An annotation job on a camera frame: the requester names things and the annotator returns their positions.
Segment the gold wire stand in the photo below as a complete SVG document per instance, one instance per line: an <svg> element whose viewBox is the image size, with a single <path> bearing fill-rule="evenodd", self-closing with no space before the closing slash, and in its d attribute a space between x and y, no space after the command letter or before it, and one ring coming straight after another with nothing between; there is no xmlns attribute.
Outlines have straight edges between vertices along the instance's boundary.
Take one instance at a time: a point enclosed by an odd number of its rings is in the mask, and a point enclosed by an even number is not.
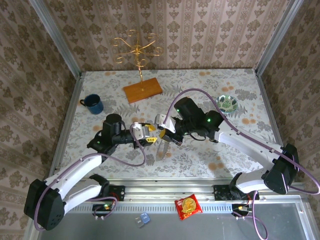
<svg viewBox="0 0 320 240"><path fill-rule="evenodd" d="M164 53L164 49L162 47L155 47L154 52L155 53L148 53L145 52L146 48L153 45L158 40L158 35L155 33L149 33L147 38L152 40L150 43L148 43L145 46L141 46L139 43L139 33L137 30L131 29L128 31L128 37L132 37L133 34L136 34L137 40L135 45L130 45L127 43L123 38L116 37L113 39L114 43L113 46L118 47L121 42L126 44L130 51L118 53L113 57L113 60L116 64L122 64L125 61L125 58L123 55L127 54L134 54L134 64L138 67L139 75L140 75L140 83L136 83L130 86L125 86L123 88L126 97L128 98L129 103L134 103L142 99L146 99L149 97L152 97L157 94L162 94L162 89L158 83L158 80L154 77L149 80L143 80L143 75L141 68L145 67L147 64L147 60L145 58L142 58L142 55L145 56L160 56Z"/></svg>

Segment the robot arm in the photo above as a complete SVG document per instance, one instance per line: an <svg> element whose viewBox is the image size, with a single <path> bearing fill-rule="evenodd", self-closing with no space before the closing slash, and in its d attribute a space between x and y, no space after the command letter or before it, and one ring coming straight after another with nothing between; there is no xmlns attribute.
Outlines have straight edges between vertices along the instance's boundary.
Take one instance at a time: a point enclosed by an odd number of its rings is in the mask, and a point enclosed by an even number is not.
<svg viewBox="0 0 320 240"><path fill-rule="evenodd" d="M138 148L128 129L122 128L122 118L118 114L109 114L103 122L102 130L87 145L98 153L111 155L119 144L133 143ZM152 145L157 138L150 137L150 131L155 130L152 125L146 123L133 123L132 132L142 146ZM74 187L86 174L101 165L107 158L101 155L93 155L86 159L71 162L55 175L44 181L36 179L29 187L24 213L30 218L35 218L36 206L40 196L48 188L40 203L37 222L46 230L51 230L59 224L64 215L72 208L84 201L96 197L107 197L109 194L109 181L94 174L86 182L86 187L77 189Z"/></svg>
<svg viewBox="0 0 320 240"><path fill-rule="evenodd" d="M288 144L282 147L278 144L266 142L255 135L239 129L242 133L251 138L264 143L273 150L269 151L262 148L259 144L252 142L240 135L240 132L235 132L224 121L222 116L216 111L204 113L192 99L184 97L176 102L174 108L179 113L182 119L176 117L168 117L164 122L165 115L158 114L155 118L155 124L158 129L161 129L160 138L167 142L174 142L181 145L184 135L197 133L201 137L209 138L213 143L222 142L228 144L239 151L247 154L263 168L248 173L238 173L229 185L230 192L236 198L241 199L255 190L269 188L276 193L286 194L289 186L293 182L298 169L291 163L279 157L275 150L285 154L287 157L299 163L297 149Z"/></svg>

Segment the blue enamel mug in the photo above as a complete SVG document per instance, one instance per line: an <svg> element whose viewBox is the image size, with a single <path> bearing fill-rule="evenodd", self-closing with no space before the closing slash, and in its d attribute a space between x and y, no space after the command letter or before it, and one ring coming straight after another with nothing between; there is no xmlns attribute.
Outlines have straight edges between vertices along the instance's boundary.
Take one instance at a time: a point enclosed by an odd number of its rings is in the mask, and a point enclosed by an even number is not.
<svg viewBox="0 0 320 240"><path fill-rule="evenodd" d="M80 100L80 104L87 107L92 114L99 114L104 109L104 105L97 94L90 94L85 99Z"/></svg>

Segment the wooden base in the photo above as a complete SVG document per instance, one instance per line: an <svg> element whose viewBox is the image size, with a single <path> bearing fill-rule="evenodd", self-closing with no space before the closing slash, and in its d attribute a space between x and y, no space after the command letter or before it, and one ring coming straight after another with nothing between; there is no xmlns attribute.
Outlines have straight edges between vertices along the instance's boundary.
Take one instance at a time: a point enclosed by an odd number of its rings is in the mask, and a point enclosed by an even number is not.
<svg viewBox="0 0 320 240"><path fill-rule="evenodd" d="M135 83L123 88L126 98L129 103L135 103L142 99L150 98L157 94L162 94L162 89L158 83L158 80L154 77L149 80L143 81L143 91L141 88L141 82Z"/></svg>

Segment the chip packet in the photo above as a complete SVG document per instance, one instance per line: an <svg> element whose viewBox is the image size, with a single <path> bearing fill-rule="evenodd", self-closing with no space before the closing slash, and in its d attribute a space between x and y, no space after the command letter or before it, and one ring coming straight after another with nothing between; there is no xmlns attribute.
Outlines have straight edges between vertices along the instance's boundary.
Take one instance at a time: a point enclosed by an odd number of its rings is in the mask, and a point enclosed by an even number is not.
<svg viewBox="0 0 320 240"><path fill-rule="evenodd" d="M202 213L202 209L194 194L180 200L175 200L175 207L181 220L185 220L196 213Z"/></svg>

